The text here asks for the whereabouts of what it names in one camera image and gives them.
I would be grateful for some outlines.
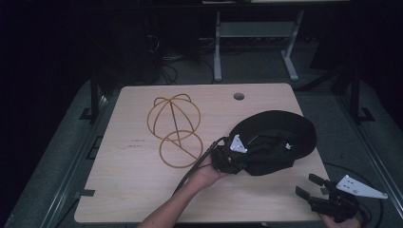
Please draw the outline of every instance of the gray carpet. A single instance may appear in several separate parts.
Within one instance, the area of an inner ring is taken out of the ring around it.
[[[286,72],[286,68],[280,59],[279,51],[284,47],[283,43],[272,44],[265,50],[254,50],[238,55],[223,55],[222,84],[239,83],[288,83],[292,87],[303,86],[320,75],[326,73],[323,70],[310,69],[316,44],[298,42],[295,46],[292,59],[300,77],[298,82],[292,82]],[[205,62],[179,61],[170,66],[178,71],[178,85],[209,84],[212,80],[211,68],[213,56],[206,54],[201,57]],[[166,67],[166,72],[173,74],[171,68]],[[369,160],[366,147],[361,142],[355,131],[355,125],[350,121],[343,105],[344,97],[337,97],[330,92],[334,79],[315,87],[307,92],[296,92],[297,100],[305,117],[310,119],[317,128],[317,148],[324,162],[340,165],[351,169],[368,179],[376,189],[385,191],[381,179],[374,171]],[[162,76],[156,85],[164,85]],[[371,140],[382,161],[387,166],[394,181],[401,189],[403,176],[400,172],[403,153],[403,134],[394,124],[388,113],[383,109],[374,91],[365,83],[361,84],[361,106],[368,107],[375,117],[375,122],[362,123],[362,128]],[[65,118],[48,145],[44,157],[32,175],[23,195],[19,199],[13,211],[13,222],[8,227],[54,227],[62,219],[59,227],[136,227],[136,224],[79,224],[74,221],[73,215],[76,205],[74,195],[83,190],[86,178],[90,172],[93,160],[86,160],[86,154],[90,150],[97,136],[102,136],[106,130],[109,117],[113,111],[119,89],[108,97],[101,114],[94,124],[89,121],[79,120],[84,108],[90,106],[89,83],[83,85],[74,101],[71,103]],[[73,161],[80,161],[77,167],[71,166]],[[325,165],[331,180],[339,180],[349,174],[359,181],[364,181],[350,171],[346,171],[332,165]],[[60,186],[68,172],[72,176],[67,189]],[[60,201],[60,210],[47,216],[52,202]],[[374,227],[379,217],[382,221],[379,227],[403,227],[403,220],[397,213],[390,199],[382,200],[383,210],[380,210],[377,199],[359,200],[367,205],[373,215],[373,221],[368,227]],[[45,218],[52,218],[43,224]],[[270,227],[324,227],[319,222],[297,223],[268,223]],[[260,224],[236,224],[231,227],[260,227]]]

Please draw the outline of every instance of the white triangular marker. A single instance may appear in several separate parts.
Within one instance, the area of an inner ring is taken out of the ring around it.
[[[388,194],[381,193],[364,183],[350,178],[348,175],[344,177],[336,186],[338,190],[350,193],[359,197],[369,197],[378,199],[387,199]]]
[[[248,151],[247,149],[245,149],[242,142],[240,141],[240,135],[236,135],[234,137],[234,140],[232,141],[231,146],[229,148],[232,151],[237,151],[240,153],[246,153]]]

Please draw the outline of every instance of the wooden table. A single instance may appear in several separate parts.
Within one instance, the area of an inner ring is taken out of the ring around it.
[[[148,129],[147,115],[157,97],[171,98],[181,93],[187,94],[200,110],[201,122],[195,134],[201,138],[203,150],[228,135],[237,123],[261,111],[301,114],[287,84],[125,87],[86,183],[85,189],[95,193],[93,197],[81,197],[75,213],[78,222],[141,222],[172,195],[188,168],[172,168],[162,161],[162,140]],[[235,93],[242,93],[244,99],[234,99]],[[199,115],[192,105],[184,104],[183,111],[191,122],[197,121]],[[185,127],[184,117],[178,110],[176,113],[179,128]],[[162,113],[156,126],[158,134],[175,130],[169,111]],[[200,143],[195,139],[188,137],[182,141],[183,146],[199,150]],[[173,162],[188,159],[178,148],[176,151],[176,155],[163,155]],[[317,150],[296,161],[294,167],[271,175],[251,177],[241,171],[200,192],[179,222],[317,220],[308,203],[295,194],[298,185],[312,196],[321,196],[319,187],[308,181],[310,173],[328,179]]]

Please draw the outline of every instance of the person's arm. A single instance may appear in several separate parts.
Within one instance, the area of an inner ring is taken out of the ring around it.
[[[226,174],[215,170],[208,156],[189,180],[168,201],[152,212],[138,227],[173,227],[189,202],[204,188]]]
[[[322,219],[323,223],[325,223],[326,227],[328,227],[328,228],[360,228],[361,227],[361,223],[359,222],[359,220],[356,217],[347,219],[340,223],[335,223],[333,221],[333,218],[331,218],[329,216],[325,216],[322,214],[319,214],[319,216]]]

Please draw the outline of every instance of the human hand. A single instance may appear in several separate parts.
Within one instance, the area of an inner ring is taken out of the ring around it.
[[[336,223],[336,222],[334,222],[334,218],[332,218],[332,217],[322,215],[322,214],[319,214],[319,216],[322,219],[323,223],[325,223],[325,225],[328,228],[360,228],[361,227],[361,223],[358,221],[358,219],[356,219],[356,217],[347,219],[340,223]]]
[[[199,168],[190,176],[187,183],[191,183],[199,190],[210,187],[219,179],[228,176],[213,168],[210,155],[199,165]]]

